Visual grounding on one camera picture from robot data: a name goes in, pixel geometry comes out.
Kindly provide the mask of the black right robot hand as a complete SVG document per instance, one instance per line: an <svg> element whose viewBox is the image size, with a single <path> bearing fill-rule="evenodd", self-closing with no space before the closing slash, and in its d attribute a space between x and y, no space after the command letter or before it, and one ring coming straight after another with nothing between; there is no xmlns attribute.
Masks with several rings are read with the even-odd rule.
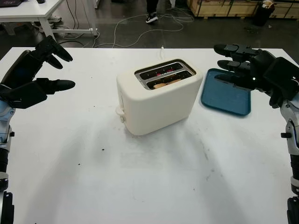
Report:
<svg viewBox="0 0 299 224"><path fill-rule="evenodd" d="M219 60L218 66L231 75L216 79L245 89L259 90L271 97L271 103L292 100L299 92L299 68L283 57L240 44L216 44L214 51L232 60Z"/></svg>

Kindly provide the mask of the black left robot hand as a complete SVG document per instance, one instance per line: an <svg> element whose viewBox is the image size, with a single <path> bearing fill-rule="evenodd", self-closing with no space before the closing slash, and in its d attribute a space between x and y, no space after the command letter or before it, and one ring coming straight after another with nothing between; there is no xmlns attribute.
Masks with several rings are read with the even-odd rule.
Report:
<svg viewBox="0 0 299 224"><path fill-rule="evenodd" d="M72 56L50 35L38 43L35 50L22 52L0 82L0 99L12 108L26 109L45 101L48 95L73 88L75 82L71 80L35 79L44 62L63 68L54 55L66 62L72 61Z"/></svg>

